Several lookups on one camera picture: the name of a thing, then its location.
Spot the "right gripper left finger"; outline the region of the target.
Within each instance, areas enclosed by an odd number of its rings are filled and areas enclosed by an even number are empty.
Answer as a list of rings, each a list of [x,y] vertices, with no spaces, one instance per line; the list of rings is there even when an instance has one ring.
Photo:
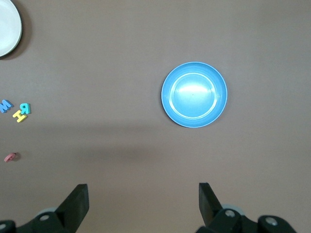
[[[12,220],[1,220],[0,233],[76,233],[88,210],[88,186],[79,184],[55,211],[43,212],[19,227]]]

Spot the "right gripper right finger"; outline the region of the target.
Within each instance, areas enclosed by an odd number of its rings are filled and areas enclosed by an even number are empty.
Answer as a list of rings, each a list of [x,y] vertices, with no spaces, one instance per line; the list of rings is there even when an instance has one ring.
[[[208,183],[199,184],[199,209],[205,225],[196,233],[297,233],[280,217],[263,215],[254,222],[232,208],[223,208]]]

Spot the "yellow foam letter H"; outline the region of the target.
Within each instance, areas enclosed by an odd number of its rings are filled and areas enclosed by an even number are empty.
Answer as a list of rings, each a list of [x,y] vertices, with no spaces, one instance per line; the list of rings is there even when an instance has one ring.
[[[23,122],[27,118],[27,116],[25,114],[21,113],[21,110],[16,111],[12,115],[12,117],[16,119],[17,123],[21,123],[21,122]]]

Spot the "blue round plate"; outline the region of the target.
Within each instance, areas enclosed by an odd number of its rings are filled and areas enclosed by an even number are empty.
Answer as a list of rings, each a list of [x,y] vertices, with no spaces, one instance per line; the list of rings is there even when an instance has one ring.
[[[167,116],[186,128],[201,128],[216,121],[228,98],[221,73],[209,64],[187,62],[165,78],[161,102]]]

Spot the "cream white round plate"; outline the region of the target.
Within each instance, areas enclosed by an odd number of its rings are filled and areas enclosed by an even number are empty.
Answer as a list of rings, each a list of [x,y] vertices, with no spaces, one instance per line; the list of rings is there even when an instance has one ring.
[[[0,57],[12,52],[22,36],[22,21],[11,0],[0,0]]]

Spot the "blue foam letter M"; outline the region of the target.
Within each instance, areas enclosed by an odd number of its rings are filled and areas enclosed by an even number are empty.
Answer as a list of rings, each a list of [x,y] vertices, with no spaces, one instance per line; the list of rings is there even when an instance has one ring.
[[[0,101],[0,112],[6,113],[13,107],[13,104],[8,100],[2,100]]]

